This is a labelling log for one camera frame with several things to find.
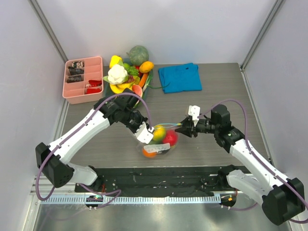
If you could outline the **red apple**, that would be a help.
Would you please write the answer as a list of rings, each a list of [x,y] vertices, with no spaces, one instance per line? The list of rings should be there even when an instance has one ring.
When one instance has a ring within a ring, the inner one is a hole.
[[[176,145],[178,142],[178,134],[174,130],[167,130],[162,143],[169,143],[170,146]]]

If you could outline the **clear zip top bag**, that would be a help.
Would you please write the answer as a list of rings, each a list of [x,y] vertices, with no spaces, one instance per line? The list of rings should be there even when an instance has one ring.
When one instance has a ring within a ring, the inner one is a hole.
[[[175,131],[175,129],[180,127],[180,126],[177,125],[177,123],[160,123],[160,124],[157,124],[157,125],[164,126],[166,128],[166,131],[167,130],[174,130]],[[138,153],[142,154],[143,148],[148,152],[158,152],[158,151],[169,149],[170,151],[168,153],[166,153],[166,154],[169,154],[176,148],[178,142],[174,146],[170,146],[169,143],[162,143],[162,141],[154,141],[154,140],[151,140],[149,144],[145,144],[145,143],[140,142],[136,146],[136,150],[137,150]],[[163,156],[163,154],[157,154],[157,156],[155,158],[159,158],[161,156]]]

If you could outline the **yellow lemon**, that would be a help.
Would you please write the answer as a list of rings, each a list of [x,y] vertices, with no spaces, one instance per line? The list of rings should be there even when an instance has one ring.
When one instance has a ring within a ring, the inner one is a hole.
[[[154,127],[153,140],[162,141],[166,136],[166,128],[162,125],[157,125]]]

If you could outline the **dark purple mangosteen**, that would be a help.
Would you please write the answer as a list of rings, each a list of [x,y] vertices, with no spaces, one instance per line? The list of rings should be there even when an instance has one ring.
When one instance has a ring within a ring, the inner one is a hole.
[[[162,150],[162,151],[158,151],[158,153],[157,154],[166,154],[166,153],[168,153],[170,150],[168,149],[168,150]]]

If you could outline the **orange fruit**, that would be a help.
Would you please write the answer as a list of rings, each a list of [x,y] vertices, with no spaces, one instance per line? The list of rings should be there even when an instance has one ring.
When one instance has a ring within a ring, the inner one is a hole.
[[[142,149],[142,154],[147,158],[155,158],[157,156],[157,152],[148,152],[144,148]]]

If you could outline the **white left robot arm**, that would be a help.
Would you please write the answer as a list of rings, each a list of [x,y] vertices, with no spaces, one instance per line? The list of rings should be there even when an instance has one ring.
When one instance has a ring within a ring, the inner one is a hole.
[[[36,146],[37,165],[55,188],[69,182],[86,185],[92,192],[102,188],[103,177],[94,167],[72,164],[73,156],[88,141],[114,123],[120,122],[141,143],[148,144],[154,137],[149,116],[134,109],[144,100],[129,89],[121,94],[100,99],[90,112],[72,129],[57,140]]]

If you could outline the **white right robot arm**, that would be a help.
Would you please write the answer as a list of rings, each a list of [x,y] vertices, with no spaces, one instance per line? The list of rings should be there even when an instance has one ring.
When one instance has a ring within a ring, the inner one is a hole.
[[[231,187],[248,195],[262,207],[263,213],[279,226],[307,209],[303,183],[277,170],[250,143],[245,135],[231,124],[231,116],[225,105],[218,104],[210,111],[210,117],[200,113],[199,106],[189,106],[186,117],[175,130],[188,137],[213,134],[216,143],[238,159],[252,174],[247,176],[234,166],[222,168],[218,173],[218,186]]]

